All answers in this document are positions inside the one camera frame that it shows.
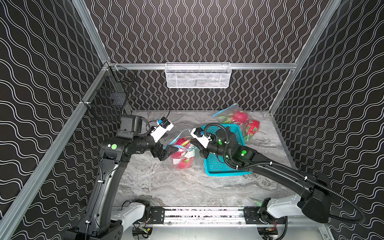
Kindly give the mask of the zip-top bag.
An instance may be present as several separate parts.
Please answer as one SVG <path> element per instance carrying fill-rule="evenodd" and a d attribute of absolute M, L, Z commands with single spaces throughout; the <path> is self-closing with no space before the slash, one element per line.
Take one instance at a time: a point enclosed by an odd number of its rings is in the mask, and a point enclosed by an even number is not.
<path fill-rule="evenodd" d="M 251 140 L 260 128 L 260 122 L 253 120 L 240 108 L 233 104 L 213 115 L 222 124 L 236 124 L 240 127 L 245 142 Z"/>
<path fill-rule="evenodd" d="M 193 139 L 191 131 L 191 129 L 185 129 L 171 141 L 170 145 L 178 149 L 177 152 L 169 157 L 171 168 L 184 170 L 189 169 L 193 165 L 197 148 L 191 143 Z"/>

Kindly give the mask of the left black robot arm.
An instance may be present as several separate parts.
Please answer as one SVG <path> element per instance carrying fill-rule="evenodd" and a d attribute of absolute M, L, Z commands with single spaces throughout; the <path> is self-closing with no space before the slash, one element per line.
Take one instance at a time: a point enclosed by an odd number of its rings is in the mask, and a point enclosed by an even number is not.
<path fill-rule="evenodd" d="M 98 174 L 92 194 L 79 223 L 65 232 L 65 240 L 120 240 L 127 227 L 137 220 L 149 219 L 150 205 L 139 202 L 133 209 L 134 213 L 141 211 L 138 217 L 126 224 L 122 220 L 113 220 L 113 202 L 132 155 L 149 151 L 154 158 L 164 161 L 178 151 L 178 148 L 164 147 L 160 142 L 173 127 L 165 117 L 159 119 L 155 127 L 141 116 L 121 117 L 117 135 L 106 138 L 99 148 Z"/>

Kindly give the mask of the dragon fruit bag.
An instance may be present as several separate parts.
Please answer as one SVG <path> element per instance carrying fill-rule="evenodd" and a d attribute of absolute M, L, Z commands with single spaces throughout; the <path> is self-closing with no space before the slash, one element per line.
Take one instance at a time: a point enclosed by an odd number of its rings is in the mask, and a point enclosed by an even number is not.
<path fill-rule="evenodd" d="M 193 151 L 196 147 L 191 143 L 191 138 L 184 137 L 176 140 L 175 147 L 179 148 L 179 151 Z"/>
<path fill-rule="evenodd" d="M 175 154 L 175 158 L 172 157 L 172 164 L 175 169 L 182 170 L 182 169 L 188 169 L 192 166 L 194 163 L 195 157 L 194 156 L 189 156 L 188 154 Z"/>
<path fill-rule="evenodd" d="M 260 122 L 256 120 L 249 121 L 245 124 L 243 129 L 243 139 L 245 142 L 251 140 L 253 136 L 258 132 L 260 128 Z"/>
<path fill-rule="evenodd" d="M 237 124 L 243 125 L 249 121 L 249 116 L 243 111 L 234 110 L 228 117 L 224 120 L 224 124 Z"/>

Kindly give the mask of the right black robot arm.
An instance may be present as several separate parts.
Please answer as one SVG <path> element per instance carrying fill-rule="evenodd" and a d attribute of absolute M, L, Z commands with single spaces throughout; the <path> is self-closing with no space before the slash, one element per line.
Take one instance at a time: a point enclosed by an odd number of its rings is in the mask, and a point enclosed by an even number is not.
<path fill-rule="evenodd" d="M 215 133 L 202 128 L 192 130 L 192 143 L 202 157 L 220 156 L 232 170 L 264 176 L 294 192 L 291 197 L 264 199 L 257 213 L 262 223 L 289 216 L 305 216 L 318 223 L 328 222 L 331 216 L 330 190 L 319 187 L 319 184 L 326 183 L 325 180 L 273 161 L 257 150 L 239 144 L 230 128 L 217 127 L 219 129 Z"/>

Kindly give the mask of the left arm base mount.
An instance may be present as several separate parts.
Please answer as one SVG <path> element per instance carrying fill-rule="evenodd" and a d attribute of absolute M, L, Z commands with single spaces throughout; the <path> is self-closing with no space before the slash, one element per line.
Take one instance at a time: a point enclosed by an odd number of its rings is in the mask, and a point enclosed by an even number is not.
<path fill-rule="evenodd" d="M 138 222 L 142 224 L 162 225 L 164 223 L 165 211 L 162 207 L 148 207 Z"/>

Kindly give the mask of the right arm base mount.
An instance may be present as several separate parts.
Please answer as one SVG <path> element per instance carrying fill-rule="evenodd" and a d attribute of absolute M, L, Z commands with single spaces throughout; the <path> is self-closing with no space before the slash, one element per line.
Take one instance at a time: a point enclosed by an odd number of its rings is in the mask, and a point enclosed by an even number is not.
<path fill-rule="evenodd" d="M 260 207 L 245 207 L 243 213 L 247 225 L 283 225 L 286 223 L 284 217 L 274 218 L 267 211 L 260 210 Z"/>

